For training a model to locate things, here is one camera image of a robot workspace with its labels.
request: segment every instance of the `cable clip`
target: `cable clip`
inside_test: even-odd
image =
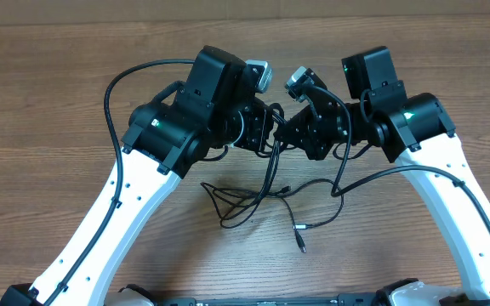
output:
[[[453,182],[453,186],[463,188],[465,182],[463,180],[459,180],[458,182]]]

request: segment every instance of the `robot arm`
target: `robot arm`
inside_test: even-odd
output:
[[[332,99],[311,90],[326,89],[326,85],[311,69],[300,68],[289,80],[287,89],[291,97],[299,102],[308,101],[308,105],[288,122],[276,119],[279,128],[275,139],[299,147],[312,160],[324,159],[334,144],[367,141],[381,147],[389,162],[398,166],[443,169],[464,181],[490,224],[490,204],[464,158],[453,122],[436,97],[424,93],[408,99],[386,48],[376,48],[343,62],[351,97],[361,98],[360,103],[346,106],[350,116],[343,116],[341,107]],[[265,92],[270,79],[271,68],[266,62],[243,62],[224,51],[206,47],[196,58],[187,81],[168,87],[171,92],[177,91],[171,106],[161,103],[170,94],[165,93],[161,99],[157,96],[158,99],[134,111],[130,128],[122,137],[124,187],[117,209],[53,305],[104,303],[118,265],[146,220],[209,148],[232,144],[256,152],[264,149],[273,128],[272,116],[276,116],[272,107],[254,95]],[[354,131],[351,135],[347,133],[348,125]],[[489,300],[490,232],[478,208],[449,179],[425,171],[403,175],[425,201],[449,245],[466,296],[471,300]],[[17,297],[26,297],[25,305],[47,300],[100,226],[115,190],[116,177],[115,166],[69,244],[36,279],[27,296],[11,286],[1,305]],[[398,301],[409,294],[403,292],[406,290],[391,294],[390,303],[402,305]],[[452,291],[442,288],[442,292]],[[429,297],[427,302],[413,304],[437,304],[437,299],[432,301]]]
[[[146,221],[179,185],[180,177],[157,171],[157,161],[132,150],[122,155],[124,188],[109,224],[53,305],[103,305],[107,289],[118,266],[128,253]],[[115,191],[117,166],[98,199],[79,225],[62,253],[37,277],[31,288],[36,300],[44,303],[100,227]]]

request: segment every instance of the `wood grain surface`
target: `wood grain surface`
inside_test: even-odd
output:
[[[205,44],[269,60],[275,76],[260,98],[281,103],[288,116],[303,107],[282,86],[297,67],[311,67],[350,101],[340,59],[388,46],[408,94],[431,92],[445,105],[490,199],[488,15],[0,27],[0,297],[48,267],[111,171],[102,110],[109,81],[142,62],[194,58]],[[189,69],[162,66],[123,79],[111,100],[118,134],[137,105],[186,79]],[[274,189],[332,179],[338,165],[285,152]],[[111,290],[135,283],[173,296],[247,298],[372,291],[406,277],[459,285],[424,203],[398,175],[353,191],[336,221],[303,231],[307,254],[296,247],[279,201],[263,202],[237,229],[221,229],[199,183],[258,189],[265,167],[244,150],[197,163],[149,220]],[[383,153],[371,150],[348,163],[343,185],[388,167]],[[336,204],[326,185],[290,199],[298,222],[327,218]]]
[[[0,0],[0,26],[490,14],[490,0]]]

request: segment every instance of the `cable connector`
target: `cable connector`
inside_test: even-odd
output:
[[[305,68],[301,66],[296,72],[288,79],[285,84],[288,95],[297,102],[304,102],[307,100],[306,86],[315,85],[320,88],[326,89],[327,86],[324,82],[313,72],[311,68]]]
[[[290,186],[285,186],[281,188],[281,190],[275,192],[274,195],[286,194],[290,191],[290,189],[291,189]]]
[[[294,235],[296,236],[296,243],[298,243],[299,250],[302,251],[302,253],[305,253],[305,243],[304,239],[302,239],[302,235],[300,235],[297,230],[294,231]]]

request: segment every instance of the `wire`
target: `wire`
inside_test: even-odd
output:
[[[219,217],[220,217],[219,223],[220,223],[220,226],[222,228],[234,229],[234,228],[238,227],[239,225],[247,222],[247,220],[249,220],[253,216],[254,212],[256,212],[260,203],[265,198],[266,194],[270,191],[271,185],[273,184],[273,180],[276,177],[277,166],[279,165],[279,142],[276,141],[274,143],[274,146],[275,146],[275,149],[271,153],[271,157],[270,157],[270,161],[268,163],[268,168],[266,169],[266,174],[265,174],[264,183],[262,185],[262,189],[254,197],[253,201],[250,204],[247,204],[246,206],[241,206],[240,205],[241,202],[238,203],[238,205],[236,205],[236,206],[232,205],[232,208],[224,216],[221,216],[219,209],[217,207],[215,207],[217,214],[219,214]],[[235,208],[238,208],[238,207],[241,207],[242,210],[231,215],[231,212]],[[235,218],[235,217],[241,215],[242,213],[246,212],[250,207],[253,207],[253,210],[244,220],[242,220],[241,222],[234,224],[234,225],[224,225],[224,221],[232,220],[233,218]]]
[[[152,104],[160,104],[162,101],[164,101],[167,97],[169,97],[172,93],[176,92],[180,88],[184,87],[185,83],[183,81],[175,81],[169,84],[165,89],[163,89],[160,93],[154,96],[152,98],[151,103]]]
[[[321,92],[323,94],[326,94],[328,97],[330,97],[331,99],[335,100],[339,104],[340,109],[344,111],[345,118],[347,119],[347,123],[348,123],[348,127],[347,127],[347,146],[345,147],[344,157],[341,160],[341,164],[339,165],[338,174],[336,175],[336,179],[334,180],[334,184],[332,186],[332,191],[330,193],[332,196],[336,196],[334,194],[336,193],[336,189],[339,186],[339,181],[341,180],[341,176],[344,174],[345,164],[347,163],[347,160],[349,159],[349,150],[350,150],[351,135],[353,134],[352,124],[351,124],[351,121],[350,121],[350,114],[349,114],[349,111],[347,110],[347,107],[345,106],[344,101],[342,101],[340,98],[338,98],[338,96],[336,96],[335,94],[331,93],[327,89],[320,88],[318,86],[310,85],[310,84],[306,84],[306,88],[314,89],[314,90],[316,90],[318,92]]]
[[[335,159],[337,160],[343,160],[344,158],[339,156],[338,155],[338,148],[342,145],[343,143],[339,143],[338,145],[336,145],[336,148],[332,151],[332,155]],[[369,150],[370,148],[372,147],[371,144],[366,144],[361,150],[359,150],[353,157],[349,157],[347,158],[347,160],[352,160],[352,159],[356,159],[362,155],[364,155],[364,153],[366,153],[367,150]]]
[[[366,98],[366,94],[370,92],[370,89],[364,89],[361,93],[361,102],[359,104],[360,108],[361,108],[361,116],[362,116],[362,120],[365,122],[365,123],[370,123],[370,119],[366,116],[366,108],[364,106],[364,99]]]
[[[269,155],[263,155],[262,153],[265,153],[265,152],[259,152],[259,151],[254,152],[254,154],[256,154],[256,156],[258,156],[260,158],[270,158],[270,156],[271,156],[271,152],[265,153],[265,154],[269,154]]]
[[[298,232],[298,230],[301,230],[301,229],[299,229],[296,226],[296,222],[294,220],[292,208],[290,207],[290,205],[288,204],[286,199],[291,197],[291,196],[296,195],[301,190],[303,190],[309,186],[312,186],[313,184],[320,184],[320,183],[333,184],[333,181],[328,179],[328,178],[325,178],[325,179],[324,178],[316,178],[316,179],[312,179],[311,181],[308,181],[308,182],[300,185],[296,190],[291,190],[290,186],[286,186],[277,192],[268,192],[265,195],[265,197],[267,197],[267,198],[273,198],[273,199],[278,199],[278,200],[282,201],[283,204],[285,205],[285,207],[287,208],[288,214],[289,214],[290,219],[291,219],[292,224],[293,224],[294,235],[296,236],[296,241],[297,241],[298,247],[300,248],[300,250],[302,252],[305,252],[305,243],[304,243],[304,240],[302,239],[301,235]],[[221,222],[224,221],[224,216],[222,216],[222,214],[220,213],[220,207],[219,207],[219,204],[217,204],[216,199],[219,199],[219,200],[225,202],[226,204],[230,205],[231,210],[234,208],[238,208],[238,207],[246,209],[248,207],[251,207],[252,204],[243,205],[243,203],[247,200],[254,199],[259,195],[258,191],[248,190],[248,189],[244,189],[244,188],[218,188],[218,187],[215,187],[212,184],[209,184],[206,182],[201,182],[200,185],[208,192],[208,195],[211,198],[211,201],[215,207],[215,211],[218,213]],[[236,200],[231,201],[231,200],[225,198],[225,196],[229,197],[229,198],[236,199]],[[336,211],[336,213],[332,217],[328,218],[327,220],[321,221],[321,222],[316,222],[313,224],[304,224],[304,228],[302,230],[317,228],[317,227],[320,227],[320,226],[323,226],[323,225],[326,225],[326,224],[333,222],[339,216],[339,213],[341,213],[341,210],[344,207],[344,203],[345,203],[345,199],[344,199],[344,196],[342,195],[341,196],[341,202],[339,204],[338,210]]]
[[[81,255],[77,258],[75,263],[71,266],[69,271],[67,272],[66,276],[62,279],[62,281],[56,286],[56,289],[52,292],[52,294],[48,297],[47,301],[44,303],[45,306],[49,306],[57,297],[58,295],[65,289],[67,288],[67,283],[69,280],[72,278],[72,276],[75,274],[75,272],[78,270],[78,267],[83,263],[84,259],[88,256],[92,248],[94,247],[95,243],[98,241],[100,238],[101,234],[105,230],[105,227],[109,223],[109,220],[111,219],[112,214],[115,212],[115,209],[117,208],[117,203],[118,199],[120,198],[120,193],[122,191],[123,187],[123,176],[124,176],[124,169],[123,169],[123,157],[122,157],[122,152],[120,151],[120,144],[118,142],[118,137],[117,137],[117,132],[115,132],[115,127],[112,123],[111,119],[111,111],[109,109],[109,98],[111,97],[111,91],[117,85],[118,81],[120,81],[123,77],[127,76],[128,74],[145,69],[148,67],[152,67],[155,65],[164,65],[164,64],[194,64],[193,59],[162,59],[162,60],[155,60],[149,63],[144,63],[141,65],[137,65],[135,67],[129,68],[125,70],[124,72],[121,72],[118,76],[116,76],[110,83],[109,86],[107,87],[107,90],[105,91],[105,97],[103,100],[103,109],[105,112],[105,120],[107,121],[107,128],[109,129],[109,134],[111,135],[111,141],[113,148],[115,150],[115,155],[117,157],[117,187],[115,189],[115,195],[112,197],[111,204],[109,206],[109,209],[107,210],[107,214],[103,218],[103,221],[101,222],[100,227],[96,230],[94,236],[90,240],[90,242],[87,244],[87,246],[84,248],[83,252]]]
[[[267,147],[268,147],[268,148],[270,148],[270,149],[273,149],[273,145],[271,145],[271,144],[267,144],[267,143],[266,143],[266,144],[265,144],[265,146],[267,146]],[[297,148],[298,148],[297,146],[293,145],[293,146],[291,146],[290,148],[288,148],[288,147],[287,147],[287,149],[285,149],[285,150],[294,150],[294,149],[297,149]]]
[[[457,177],[455,177],[454,175],[452,175],[451,173],[444,171],[444,170],[441,170],[441,169],[438,169],[436,167],[415,166],[415,165],[394,167],[392,169],[387,169],[384,171],[380,171],[378,173],[371,174],[371,175],[367,176],[366,178],[359,179],[355,183],[350,184],[349,186],[343,188],[342,190],[339,190],[333,196],[344,195],[347,192],[349,192],[349,191],[351,191],[351,190],[353,190],[359,186],[364,185],[365,183],[371,182],[375,179],[382,178],[382,177],[389,175],[389,174],[401,173],[401,172],[406,172],[406,171],[415,171],[415,170],[427,171],[427,172],[439,174],[445,178],[450,179],[453,182],[453,185],[455,187],[459,187],[460,189],[462,189],[463,192],[472,201],[472,204],[474,205],[477,212],[479,213],[481,220],[485,224],[485,227],[487,228],[487,232],[490,235],[490,220],[489,220],[487,214],[485,213],[485,211],[483,210],[483,207],[481,206],[480,202],[477,200],[476,196],[472,193],[472,191],[468,188],[468,186],[466,186],[465,181],[462,181],[462,180],[458,179]]]
[[[216,157],[210,157],[210,158],[204,158],[202,159],[202,162],[216,162],[216,161],[220,161],[221,159],[223,159],[226,154],[228,154],[228,145],[225,145],[225,151],[222,152],[222,154],[220,154],[219,156],[216,156]]]

